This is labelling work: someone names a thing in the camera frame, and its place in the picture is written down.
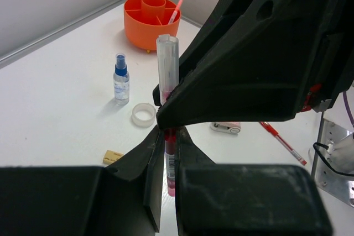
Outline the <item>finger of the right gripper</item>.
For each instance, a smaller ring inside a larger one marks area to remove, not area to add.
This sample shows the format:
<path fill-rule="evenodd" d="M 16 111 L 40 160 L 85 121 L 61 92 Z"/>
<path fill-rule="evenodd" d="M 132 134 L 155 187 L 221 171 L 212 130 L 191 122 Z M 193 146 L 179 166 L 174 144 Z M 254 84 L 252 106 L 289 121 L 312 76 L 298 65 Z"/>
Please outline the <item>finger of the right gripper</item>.
<path fill-rule="evenodd" d="M 299 111 L 298 88 L 289 83 L 212 85 L 182 83 L 165 108 L 174 115 L 174 127 L 203 122 L 283 122 Z"/>

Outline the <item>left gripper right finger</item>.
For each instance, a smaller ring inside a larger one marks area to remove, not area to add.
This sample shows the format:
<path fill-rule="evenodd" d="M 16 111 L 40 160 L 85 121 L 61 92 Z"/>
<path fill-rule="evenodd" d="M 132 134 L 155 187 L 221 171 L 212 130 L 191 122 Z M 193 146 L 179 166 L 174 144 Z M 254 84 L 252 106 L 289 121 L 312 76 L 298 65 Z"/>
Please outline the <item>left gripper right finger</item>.
<path fill-rule="evenodd" d="M 179 235 L 331 235 L 310 174 L 295 165 L 216 164 L 185 127 L 176 134 Z"/>

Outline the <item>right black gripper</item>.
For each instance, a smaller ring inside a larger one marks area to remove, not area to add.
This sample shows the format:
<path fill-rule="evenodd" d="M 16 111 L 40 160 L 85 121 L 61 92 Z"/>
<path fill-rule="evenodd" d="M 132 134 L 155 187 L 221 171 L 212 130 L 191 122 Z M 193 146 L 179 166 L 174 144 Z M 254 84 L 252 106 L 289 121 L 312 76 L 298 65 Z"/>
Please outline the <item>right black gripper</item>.
<path fill-rule="evenodd" d="M 353 0 L 233 0 L 179 74 L 177 87 L 222 85 L 238 112 L 330 108 L 353 81 Z"/>

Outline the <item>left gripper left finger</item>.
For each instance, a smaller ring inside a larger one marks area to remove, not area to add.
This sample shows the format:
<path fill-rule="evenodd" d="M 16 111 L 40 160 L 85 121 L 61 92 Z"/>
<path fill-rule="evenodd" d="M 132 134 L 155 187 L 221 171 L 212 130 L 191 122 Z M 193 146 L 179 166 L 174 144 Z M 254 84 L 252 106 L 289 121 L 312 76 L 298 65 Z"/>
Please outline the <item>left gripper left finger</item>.
<path fill-rule="evenodd" d="M 155 235 L 163 171 L 158 129 L 107 167 L 3 167 L 1 234 Z"/>

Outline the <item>red pink barrel pen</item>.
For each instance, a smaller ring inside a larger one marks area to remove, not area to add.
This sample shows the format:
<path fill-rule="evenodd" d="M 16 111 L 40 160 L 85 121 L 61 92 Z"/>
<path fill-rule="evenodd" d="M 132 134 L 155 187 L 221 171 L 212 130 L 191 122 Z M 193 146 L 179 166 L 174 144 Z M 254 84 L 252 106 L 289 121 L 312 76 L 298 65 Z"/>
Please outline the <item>red pink barrel pen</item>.
<path fill-rule="evenodd" d="M 165 106 L 169 96 L 179 84 L 179 40 L 169 34 L 156 40 L 159 74 L 160 104 Z M 164 129 L 165 166 L 168 195 L 175 196 L 176 131 L 174 115 L 163 108 L 158 124 Z"/>

